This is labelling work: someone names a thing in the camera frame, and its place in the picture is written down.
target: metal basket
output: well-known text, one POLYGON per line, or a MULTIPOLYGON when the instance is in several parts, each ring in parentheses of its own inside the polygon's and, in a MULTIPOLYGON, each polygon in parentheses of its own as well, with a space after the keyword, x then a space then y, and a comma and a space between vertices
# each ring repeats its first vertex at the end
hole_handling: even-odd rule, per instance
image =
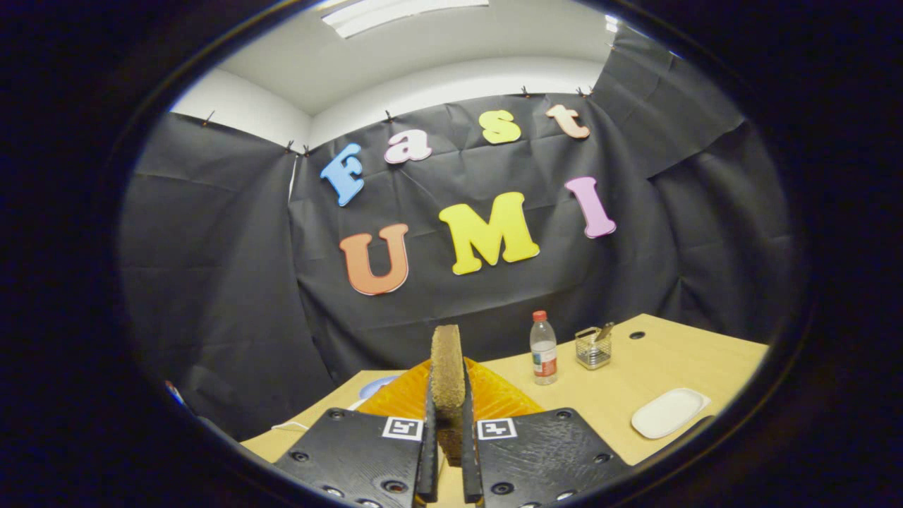
POLYGON ((580 365, 592 371, 611 362, 611 328, 614 325, 608 323, 602 328, 591 326, 574 334, 580 365))

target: screw hole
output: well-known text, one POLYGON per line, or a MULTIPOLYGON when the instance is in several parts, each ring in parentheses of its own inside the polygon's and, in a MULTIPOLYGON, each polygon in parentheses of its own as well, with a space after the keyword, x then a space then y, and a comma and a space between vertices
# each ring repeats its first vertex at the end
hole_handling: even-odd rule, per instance
POLYGON ((407 485, 397 480, 389 480, 383 482, 383 488, 392 494, 401 494, 407 492, 407 485))
POLYGON ((514 486, 508 482, 498 482, 490 489, 493 494, 505 495, 514 492, 514 486))

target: table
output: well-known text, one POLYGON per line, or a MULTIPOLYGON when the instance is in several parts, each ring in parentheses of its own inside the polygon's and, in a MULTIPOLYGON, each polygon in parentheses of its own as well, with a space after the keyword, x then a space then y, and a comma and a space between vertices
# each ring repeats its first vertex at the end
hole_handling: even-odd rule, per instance
MULTIPOLYGON (((611 362, 595 371, 575 358, 573 340, 558 344, 558 381, 546 386, 533 382, 530 353, 482 362, 517 386, 545 409, 576 409, 592 428, 630 465, 675 440, 699 419, 717 414, 740 390, 768 347, 680 325, 652 315, 638 315, 616 325, 611 332, 611 362), (631 339, 644 332, 640 339, 631 339), (696 390, 712 399, 698 415, 675 433, 647 439, 630 425, 633 413, 666 391, 696 390)), ((524 346, 527 348, 527 337, 524 346)), ((347 408, 371 381, 403 371, 362 371, 290 421, 313 425, 328 408, 347 408)), ((303 434, 288 426, 242 442, 264 460, 275 462, 303 434)), ((442 465, 436 508, 461 506, 461 470, 442 465)))

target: letter m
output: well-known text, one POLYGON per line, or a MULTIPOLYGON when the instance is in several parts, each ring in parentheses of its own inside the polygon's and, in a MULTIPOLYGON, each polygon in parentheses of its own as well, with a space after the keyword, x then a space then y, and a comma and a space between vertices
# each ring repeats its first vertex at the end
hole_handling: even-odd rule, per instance
POLYGON ((539 254, 539 246, 530 238, 526 228, 522 193, 502 193, 492 203, 489 223, 484 222, 467 204, 455 204, 439 212, 439 220, 449 225, 457 262, 451 267, 456 275, 475 272, 482 262, 474 257, 473 249, 490 265, 498 263, 502 240, 502 258, 513 263, 539 254))

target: blue letter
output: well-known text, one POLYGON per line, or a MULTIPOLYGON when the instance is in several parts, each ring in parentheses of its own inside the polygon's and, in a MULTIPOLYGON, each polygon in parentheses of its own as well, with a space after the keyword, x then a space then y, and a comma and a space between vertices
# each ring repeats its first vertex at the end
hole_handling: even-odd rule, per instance
POLYGON ((320 178, 328 178, 332 186, 339 193, 339 206, 345 206, 351 201, 355 194, 364 188, 363 180, 355 180, 351 178, 351 174, 360 174, 363 167, 356 157, 352 157, 360 152, 360 145, 351 143, 336 155, 326 167, 320 172, 320 178))

